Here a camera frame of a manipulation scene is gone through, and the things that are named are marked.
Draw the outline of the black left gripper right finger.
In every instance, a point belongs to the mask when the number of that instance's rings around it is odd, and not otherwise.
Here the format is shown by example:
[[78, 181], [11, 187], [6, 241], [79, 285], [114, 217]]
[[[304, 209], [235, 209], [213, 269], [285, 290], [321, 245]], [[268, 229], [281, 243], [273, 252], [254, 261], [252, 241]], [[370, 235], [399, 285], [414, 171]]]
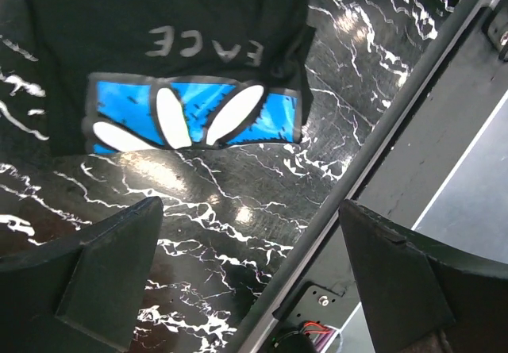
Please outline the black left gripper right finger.
[[396, 224], [351, 200], [345, 239], [377, 352], [505, 352], [507, 265]]

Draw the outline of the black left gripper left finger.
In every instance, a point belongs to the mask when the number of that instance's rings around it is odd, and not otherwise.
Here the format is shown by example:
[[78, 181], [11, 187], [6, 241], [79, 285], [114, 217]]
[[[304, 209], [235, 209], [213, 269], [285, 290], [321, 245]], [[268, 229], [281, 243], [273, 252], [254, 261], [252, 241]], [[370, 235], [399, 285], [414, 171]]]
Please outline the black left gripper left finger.
[[1, 258], [3, 352], [127, 352], [163, 204], [151, 197]]

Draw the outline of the black daisy print t-shirt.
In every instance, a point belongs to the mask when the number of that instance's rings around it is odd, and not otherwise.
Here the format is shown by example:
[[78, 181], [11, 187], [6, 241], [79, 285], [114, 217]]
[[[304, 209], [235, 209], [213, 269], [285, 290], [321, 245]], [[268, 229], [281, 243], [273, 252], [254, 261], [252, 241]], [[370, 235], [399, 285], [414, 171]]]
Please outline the black daisy print t-shirt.
[[298, 143], [309, 0], [25, 0], [54, 155]]

